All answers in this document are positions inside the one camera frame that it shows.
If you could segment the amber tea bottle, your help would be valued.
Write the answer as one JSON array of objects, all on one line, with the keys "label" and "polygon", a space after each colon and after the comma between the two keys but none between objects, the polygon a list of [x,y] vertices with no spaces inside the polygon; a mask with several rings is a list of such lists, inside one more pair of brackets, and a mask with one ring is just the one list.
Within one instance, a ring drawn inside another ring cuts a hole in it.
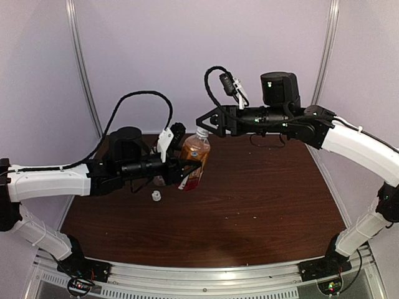
[{"label": "amber tea bottle", "polygon": [[[192,159],[202,162],[201,177],[204,172],[204,167],[209,158],[211,151],[211,145],[207,138],[199,138],[197,134],[189,136],[185,139],[183,147],[180,153],[181,159]],[[182,182],[178,185],[178,189],[182,191],[190,191],[198,187],[200,180],[196,180],[195,176],[199,173],[199,170],[191,174],[189,177],[184,178]]]}]

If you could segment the white cap of tea bottle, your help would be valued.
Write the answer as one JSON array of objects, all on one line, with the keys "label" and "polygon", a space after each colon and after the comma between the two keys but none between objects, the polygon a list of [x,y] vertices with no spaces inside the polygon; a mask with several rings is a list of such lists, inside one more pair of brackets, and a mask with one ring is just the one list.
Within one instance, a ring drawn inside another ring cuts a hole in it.
[{"label": "white cap of tea bottle", "polygon": [[207,138],[209,136],[209,131],[204,128],[197,127],[196,134],[199,138]]}]

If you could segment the white cap of clear bottle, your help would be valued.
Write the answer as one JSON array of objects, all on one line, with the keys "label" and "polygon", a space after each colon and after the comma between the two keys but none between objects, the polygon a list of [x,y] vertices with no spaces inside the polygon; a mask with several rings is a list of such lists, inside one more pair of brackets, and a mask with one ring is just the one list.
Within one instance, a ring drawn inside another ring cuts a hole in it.
[{"label": "white cap of clear bottle", "polygon": [[151,194],[153,201],[158,202],[162,199],[161,192],[159,190],[154,190]]}]

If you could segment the clear plastic bottle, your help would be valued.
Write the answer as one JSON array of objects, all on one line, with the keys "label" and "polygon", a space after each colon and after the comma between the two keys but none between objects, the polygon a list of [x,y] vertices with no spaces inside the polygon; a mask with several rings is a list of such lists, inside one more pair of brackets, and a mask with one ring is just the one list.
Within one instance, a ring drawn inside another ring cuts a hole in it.
[{"label": "clear plastic bottle", "polygon": [[[151,147],[151,154],[154,154],[156,152],[157,152],[156,145],[153,145]],[[153,179],[153,183],[154,183],[154,185],[156,185],[158,187],[166,186],[165,181],[164,181],[162,176],[155,176],[154,179]]]}]

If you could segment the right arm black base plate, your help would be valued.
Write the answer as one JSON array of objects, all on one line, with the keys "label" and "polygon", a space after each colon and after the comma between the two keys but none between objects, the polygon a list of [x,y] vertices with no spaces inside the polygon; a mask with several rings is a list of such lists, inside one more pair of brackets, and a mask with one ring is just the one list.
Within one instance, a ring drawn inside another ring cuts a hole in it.
[{"label": "right arm black base plate", "polygon": [[306,260],[298,264],[298,269],[303,282],[318,280],[321,278],[338,275],[352,269],[351,263],[347,260],[338,262],[326,257],[314,260]]}]

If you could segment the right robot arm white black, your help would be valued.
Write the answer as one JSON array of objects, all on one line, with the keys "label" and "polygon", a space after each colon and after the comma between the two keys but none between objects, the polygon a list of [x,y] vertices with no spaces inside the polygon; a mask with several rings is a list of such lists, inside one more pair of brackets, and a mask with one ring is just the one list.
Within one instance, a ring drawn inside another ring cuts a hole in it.
[{"label": "right robot arm white black", "polygon": [[204,86],[216,107],[197,118],[197,126],[221,138],[227,134],[278,133],[317,150],[341,155],[384,180],[377,193],[377,205],[334,236],[319,260],[322,273],[332,275],[361,245],[398,222],[398,148],[326,108],[303,108],[297,77],[292,72],[268,72],[260,80],[264,104],[250,107],[240,81],[231,72],[222,66],[209,68]]}]

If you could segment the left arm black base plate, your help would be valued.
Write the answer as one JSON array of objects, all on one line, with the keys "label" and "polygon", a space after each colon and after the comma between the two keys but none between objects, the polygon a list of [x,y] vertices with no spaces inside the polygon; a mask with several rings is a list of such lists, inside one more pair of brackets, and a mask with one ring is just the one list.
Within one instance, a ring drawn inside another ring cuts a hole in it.
[{"label": "left arm black base plate", "polygon": [[90,282],[107,283],[112,265],[108,262],[101,262],[83,258],[82,260],[55,260],[57,270],[69,277],[80,278]]}]

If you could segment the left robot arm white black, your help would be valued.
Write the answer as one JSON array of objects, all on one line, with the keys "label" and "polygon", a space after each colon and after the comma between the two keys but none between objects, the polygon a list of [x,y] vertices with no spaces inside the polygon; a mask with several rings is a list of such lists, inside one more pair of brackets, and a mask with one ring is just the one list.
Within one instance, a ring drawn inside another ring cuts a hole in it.
[{"label": "left robot arm white black", "polygon": [[103,196],[126,182],[160,176],[165,184],[178,184],[201,167],[201,162],[175,156],[185,133],[181,123],[163,130],[152,151],[136,127],[123,127],[108,136],[102,158],[87,158],[76,166],[24,168],[1,159],[1,231],[17,232],[52,254],[77,277],[89,270],[79,241],[45,225],[22,206],[22,201],[51,196]]}]

